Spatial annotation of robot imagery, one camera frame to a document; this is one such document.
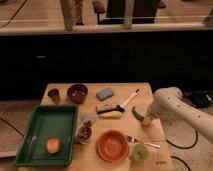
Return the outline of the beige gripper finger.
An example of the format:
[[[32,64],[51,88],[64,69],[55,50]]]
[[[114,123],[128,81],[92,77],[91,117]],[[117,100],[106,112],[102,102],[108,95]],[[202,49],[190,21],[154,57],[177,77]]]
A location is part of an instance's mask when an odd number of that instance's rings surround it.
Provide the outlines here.
[[[142,122],[142,125],[143,126],[149,126],[153,121],[153,117],[148,115],[144,118],[143,122]]]

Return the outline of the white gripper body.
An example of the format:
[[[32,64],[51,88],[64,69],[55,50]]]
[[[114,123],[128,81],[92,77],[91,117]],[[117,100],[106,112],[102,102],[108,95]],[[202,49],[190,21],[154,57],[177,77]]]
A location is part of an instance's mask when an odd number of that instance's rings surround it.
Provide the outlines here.
[[[162,107],[156,101],[152,101],[147,108],[146,116],[158,119],[161,115],[162,115]]]

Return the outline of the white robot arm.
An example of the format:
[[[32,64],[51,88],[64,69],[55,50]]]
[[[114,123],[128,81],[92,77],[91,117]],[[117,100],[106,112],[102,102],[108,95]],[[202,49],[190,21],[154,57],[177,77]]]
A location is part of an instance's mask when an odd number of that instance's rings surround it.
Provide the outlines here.
[[[181,117],[213,143],[213,116],[184,103],[181,98],[182,92],[177,87],[156,90],[153,94],[153,101],[147,108],[142,124],[149,126],[154,119],[159,119],[165,111],[168,111]]]

